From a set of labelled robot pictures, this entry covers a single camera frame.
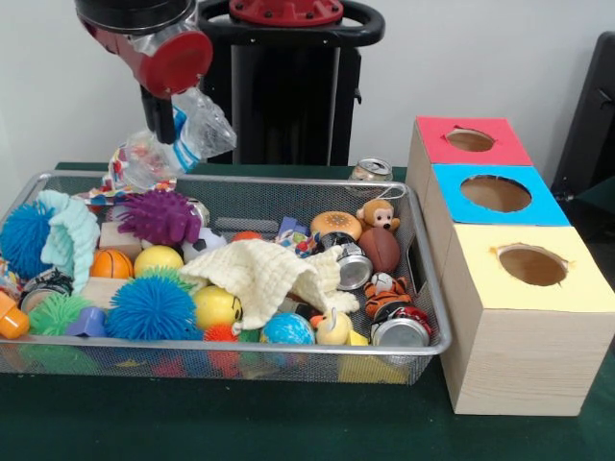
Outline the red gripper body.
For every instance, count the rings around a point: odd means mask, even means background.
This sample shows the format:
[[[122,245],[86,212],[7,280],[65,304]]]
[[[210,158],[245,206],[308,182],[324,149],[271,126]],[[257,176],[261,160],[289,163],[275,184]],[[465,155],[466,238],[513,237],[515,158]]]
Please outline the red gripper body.
[[[88,23],[90,35],[131,69],[157,98],[168,99],[196,86],[211,65],[211,40],[193,25],[179,22],[145,36],[122,35]]]

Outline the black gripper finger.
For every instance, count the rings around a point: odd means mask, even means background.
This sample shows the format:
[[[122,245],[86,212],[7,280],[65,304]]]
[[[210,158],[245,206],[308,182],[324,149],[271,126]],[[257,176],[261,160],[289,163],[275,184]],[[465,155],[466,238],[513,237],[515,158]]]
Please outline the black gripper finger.
[[[145,120],[147,128],[151,133],[156,132],[156,98],[149,92],[149,90],[140,86],[140,97],[145,114]]]
[[[175,141],[173,105],[170,99],[155,99],[155,131],[159,142],[172,144]]]

